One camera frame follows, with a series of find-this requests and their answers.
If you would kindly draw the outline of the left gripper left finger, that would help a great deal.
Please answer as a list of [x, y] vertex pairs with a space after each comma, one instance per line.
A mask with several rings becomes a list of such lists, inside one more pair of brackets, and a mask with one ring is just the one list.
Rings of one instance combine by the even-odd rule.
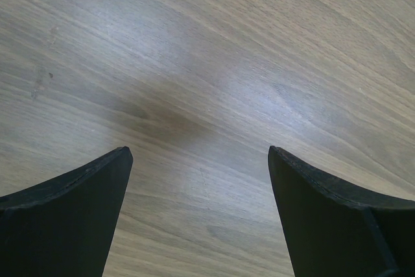
[[1, 197], [2, 276], [102, 276], [132, 170], [119, 147]]

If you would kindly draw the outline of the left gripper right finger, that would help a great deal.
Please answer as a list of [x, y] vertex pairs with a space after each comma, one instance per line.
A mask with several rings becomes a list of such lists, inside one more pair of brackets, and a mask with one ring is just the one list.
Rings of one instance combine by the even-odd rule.
[[268, 168], [296, 276], [413, 276], [414, 202], [317, 169], [279, 147]]

